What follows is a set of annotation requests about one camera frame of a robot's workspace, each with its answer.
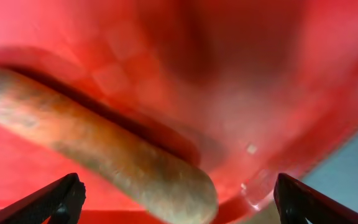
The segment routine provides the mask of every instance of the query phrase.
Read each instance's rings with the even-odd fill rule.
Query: red plastic surface
[[[49,74],[198,163],[215,223],[251,216],[278,172],[305,174],[358,129],[355,0],[0,0],[0,65]],[[158,223],[0,127],[0,208],[69,172],[87,189],[81,223]]]

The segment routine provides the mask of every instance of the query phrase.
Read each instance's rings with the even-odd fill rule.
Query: red tray
[[[269,203],[278,172],[302,176],[358,129],[358,1],[0,0],[0,66],[146,127],[132,128],[210,175],[227,223]],[[158,223],[0,127],[0,208],[69,172],[86,185],[80,223]]]

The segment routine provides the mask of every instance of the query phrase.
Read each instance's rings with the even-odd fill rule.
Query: gray surface
[[[303,182],[358,212],[358,133]]]

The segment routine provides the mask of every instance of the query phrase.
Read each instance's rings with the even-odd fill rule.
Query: shiny sausage casing
[[[0,69],[0,125],[91,169],[169,223],[209,223],[216,190],[201,170],[71,99]]]

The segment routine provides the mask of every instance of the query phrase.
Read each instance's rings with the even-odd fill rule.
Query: brown sausage
[[[209,223],[216,190],[201,170],[71,99],[0,69],[0,125],[97,172],[169,223]]]

